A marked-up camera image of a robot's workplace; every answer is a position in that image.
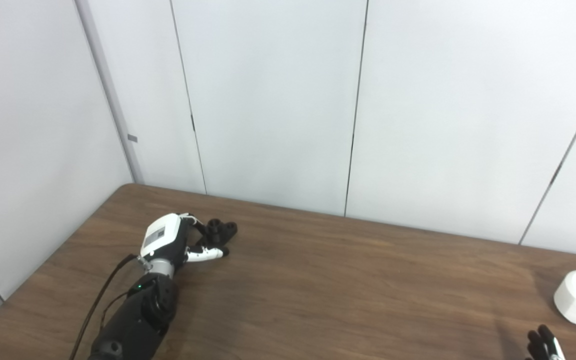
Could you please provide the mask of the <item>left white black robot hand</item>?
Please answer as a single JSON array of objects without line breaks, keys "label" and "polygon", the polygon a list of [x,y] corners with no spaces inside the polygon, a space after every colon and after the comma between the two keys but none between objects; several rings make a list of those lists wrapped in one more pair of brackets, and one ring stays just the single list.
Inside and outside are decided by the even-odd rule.
[{"label": "left white black robot hand", "polygon": [[138,258],[150,265],[167,260],[176,269],[217,260],[230,255],[226,243],[235,234],[233,223],[211,219],[206,225],[190,213],[169,213],[148,226]]}]

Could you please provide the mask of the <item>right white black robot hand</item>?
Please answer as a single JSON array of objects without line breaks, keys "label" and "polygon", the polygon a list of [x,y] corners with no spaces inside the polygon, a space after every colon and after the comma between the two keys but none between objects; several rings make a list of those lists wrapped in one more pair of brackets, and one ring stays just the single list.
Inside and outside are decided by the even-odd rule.
[{"label": "right white black robot hand", "polygon": [[548,326],[539,325],[537,330],[530,330],[526,337],[529,353],[526,360],[566,360],[560,342]]}]

